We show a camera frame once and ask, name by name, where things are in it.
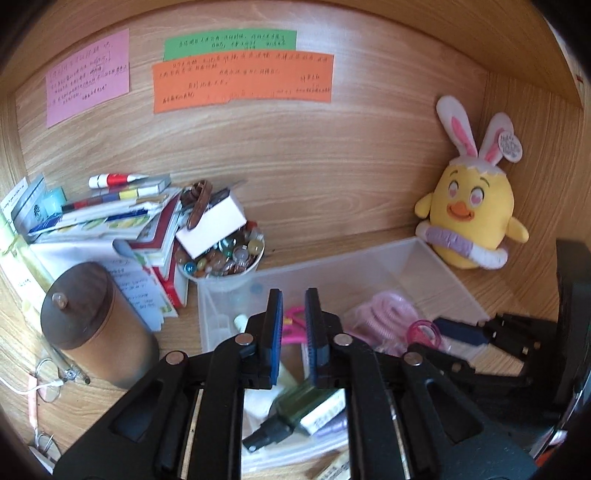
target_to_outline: bunny ears headband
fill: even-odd
[[[496,166],[503,157],[512,163],[521,160],[521,143],[514,135],[513,123],[506,113],[498,113],[491,119],[480,151],[476,149],[466,110],[455,97],[441,97],[437,102],[437,114],[460,153],[450,165],[461,164],[483,173],[504,175],[505,173]]]

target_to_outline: green bottle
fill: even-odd
[[[271,406],[271,415],[242,443],[252,453],[294,432],[313,435],[344,408],[344,390],[320,390],[306,379],[279,395]]]

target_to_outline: green paper note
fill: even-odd
[[[164,61],[228,50],[295,50],[295,30],[233,28],[198,32],[164,42]]]

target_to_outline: brown cylindrical container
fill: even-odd
[[[41,329],[53,346],[117,387],[130,388],[158,362],[156,337],[94,262],[75,265],[53,283]]]

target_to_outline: orange paper note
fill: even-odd
[[[330,102],[333,60],[307,51],[241,50],[157,63],[154,113],[237,98]]]

